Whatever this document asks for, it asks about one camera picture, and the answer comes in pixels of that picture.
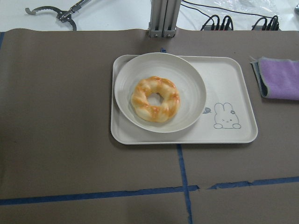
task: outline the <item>bunny drawing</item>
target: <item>bunny drawing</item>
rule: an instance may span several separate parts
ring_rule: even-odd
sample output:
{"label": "bunny drawing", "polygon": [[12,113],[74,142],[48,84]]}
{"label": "bunny drawing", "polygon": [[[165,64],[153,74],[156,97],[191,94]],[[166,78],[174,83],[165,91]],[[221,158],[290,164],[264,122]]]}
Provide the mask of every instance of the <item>bunny drawing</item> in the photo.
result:
{"label": "bunny drawing", "polygon": [[214,128],[220,129],[239,129],[241,125],[239,124],[239,119],[230,103],[216,103],[214,106],[215,110],[215,124]]}

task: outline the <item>purple cloth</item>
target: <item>purple cloth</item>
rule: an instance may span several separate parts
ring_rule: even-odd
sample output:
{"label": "purple cloth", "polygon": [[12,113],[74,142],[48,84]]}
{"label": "purple cloth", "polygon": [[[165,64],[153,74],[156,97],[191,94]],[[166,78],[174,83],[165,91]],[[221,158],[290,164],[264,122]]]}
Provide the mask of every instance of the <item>purple cloth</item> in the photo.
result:
{"label": "purple cloth", "polygon": [[262,57],[251,64],[263,97],[299,100],[299,61]]}

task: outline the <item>donut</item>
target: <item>donut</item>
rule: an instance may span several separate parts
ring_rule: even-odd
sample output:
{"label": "donut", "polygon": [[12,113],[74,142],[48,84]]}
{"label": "donut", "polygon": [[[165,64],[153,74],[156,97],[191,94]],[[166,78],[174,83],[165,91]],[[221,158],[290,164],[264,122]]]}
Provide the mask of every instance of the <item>donut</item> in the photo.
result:
{"label": "donut", "polygon": [[[161,105],[149,103],[148,96],[152,93],[158,93],[163,97]],[[152,76],[139,81],[131,96],[131,104],[140,118],[152,122],[165,122],[178,112],[180,97],[172,81]]]}

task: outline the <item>white tray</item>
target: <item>white tray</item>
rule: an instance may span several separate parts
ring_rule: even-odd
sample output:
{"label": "white tray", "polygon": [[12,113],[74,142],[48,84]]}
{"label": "white tray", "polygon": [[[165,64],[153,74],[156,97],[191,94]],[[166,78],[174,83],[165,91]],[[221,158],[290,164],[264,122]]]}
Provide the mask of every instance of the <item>white tray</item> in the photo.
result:
{"label": "white tray", "polygon": [[114,82],[123,65],[136,56],[120,56],[113,64],[111,133],[118,142],[126,145],[248,143],[257,137],[241,67],[228,57],[181,56],[200,73],[206,85],[206,109],[192,126],[174,133],[155,133],[133,124],[117,106]]}

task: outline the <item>torn blue tape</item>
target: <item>torn blue tape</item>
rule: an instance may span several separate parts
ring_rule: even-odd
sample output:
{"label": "torn blue tape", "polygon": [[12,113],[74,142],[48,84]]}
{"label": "torn blue tape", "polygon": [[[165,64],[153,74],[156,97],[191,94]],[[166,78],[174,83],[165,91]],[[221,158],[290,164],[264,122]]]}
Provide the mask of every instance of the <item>torn blue tape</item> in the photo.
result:
{"label": "torn blue tape", "polygon": [[0,32],[0,49],[1,49],[3,39],[4,39],[4,32]]}
{"label": "torn blue tape", "polygon": [[[189,191],[196,191],[198,189],[199,187],[196,185],[192,185],[188,187]],[[169,187],[169,188],[142,189],[137,191],[110,191],[110,192],[74,194],[74,195],[27,197],[27,198],[1,199],[0,205],[31,204],[31,203],[99,199],[99,198],[110,198],[110,197],[154,195],[154,194],[177,193],[183,191],[184,191],[183,187],[173,187],[173,188]]]}
{"label": "torn blue tape", "polygon": [[230,182],[217,183],[208,189],[241,188],[241,187],[248,187],[248,186],[261,186],[261,185],[293,183],[293,182],[299,182],[299,176],[277,178],[277,179],[256,180],[253,182],[240,181],[240,182],[232,182],[232,183]]}
{"label": "torn blue tape", "polygon": [[187,180],[187,175],[186,175],[186,170],[185,170],[183,151],[182,151],[182,146],[180,144],[177,144],[177,150],[178,150],[178,161],[179,161],[179,166],[180,166],[181,175],[182,175],[185,203],[186,203],[186,207],[187,207],[187,211],[188,211],[188,215],[189,215],[188,223],[192,224],[193,220],[192,220],[191,200],[190,200],[190,196],[189,196],[188,180]]}

